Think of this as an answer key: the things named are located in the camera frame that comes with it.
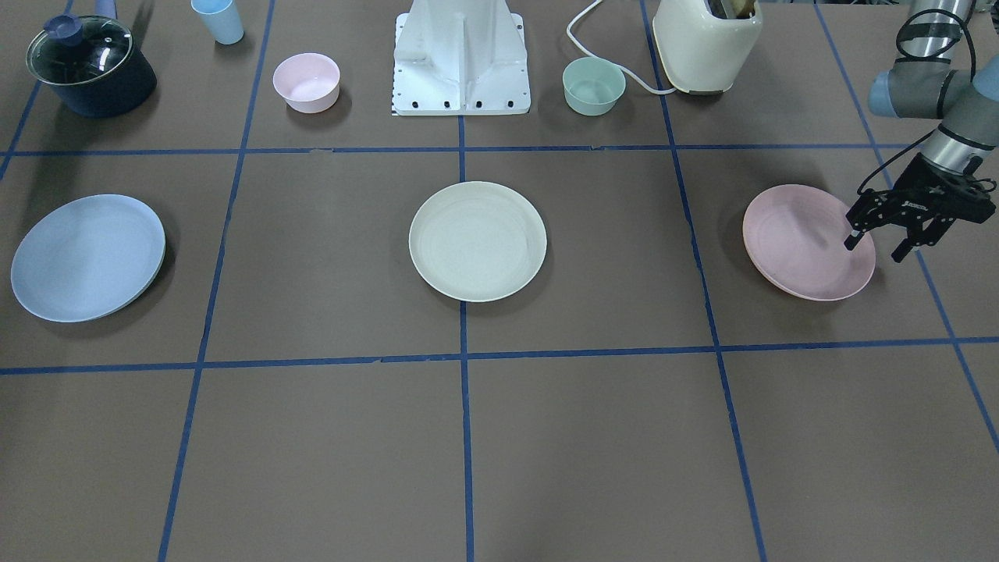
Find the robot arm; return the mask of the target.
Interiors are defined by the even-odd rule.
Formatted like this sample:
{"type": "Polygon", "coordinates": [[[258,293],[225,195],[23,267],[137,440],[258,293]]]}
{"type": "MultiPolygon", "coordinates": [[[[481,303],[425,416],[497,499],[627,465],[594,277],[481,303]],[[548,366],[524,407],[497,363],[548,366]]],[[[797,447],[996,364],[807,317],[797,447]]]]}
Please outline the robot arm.
{"type": "Polygon", "coordinates": [[[933,119],[936,127],[911,145],[915,152],[888,190],[862,182],[846,214],[844,242],[853,250],[867,232],[886,225],[905,229],[892,259],[902,261],[921,246],[933,246],[957,221],[982,224],[996,212],[995,180],[976,171],[997,148],[997,60],[952,67],[965,42],[976,50],[968,24],[973,1],[913,1],[895,39],[894,65],[874,79],[871,113],[899,119],[933,119]]]}

